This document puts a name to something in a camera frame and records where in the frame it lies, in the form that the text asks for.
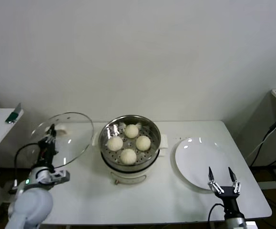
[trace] white plate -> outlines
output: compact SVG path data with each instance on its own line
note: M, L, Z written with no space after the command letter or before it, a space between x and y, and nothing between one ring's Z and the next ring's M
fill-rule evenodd
M175 159L182 175L200 188L210 190L209 167L219 185L231 184L228 171L228 167L232 169L231 160L227 153L211 139L192 137L183 140L176 149Z

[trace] glass lid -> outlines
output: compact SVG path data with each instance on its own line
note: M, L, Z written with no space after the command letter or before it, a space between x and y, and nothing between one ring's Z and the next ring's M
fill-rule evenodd
M87 115L67 112L55 115L41 123L32 131L30 142L42 140L52 124L55 125L55 149L58 152L53 157L52 164L55 168L59 168L69 164L85 152L92 142L94 129L92 120ZM36 162L38 154L39 150L33 147L28 152L33 164Z

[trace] perforated steamer tray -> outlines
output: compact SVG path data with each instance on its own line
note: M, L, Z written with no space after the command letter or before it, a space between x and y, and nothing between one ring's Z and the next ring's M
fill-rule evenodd
M137 125L139 134L135 138L127 138L124 130L127 125ZM136 140L139 136L147 136L151 140L151 147L147 151L140 151L136 147ZM118 151L110 151L107 147L107 141L113 137L119 136L123 140L123 147ZM158 149L161 141L161 135L158 127L149 119L138 115L126 115L116 118L109 122L99 135L99 147L104 161L110 167L121 172L141 171L151 165L158 157ZM125 165L120 160L121 152L130 148L137 154L137 161L133 165Z

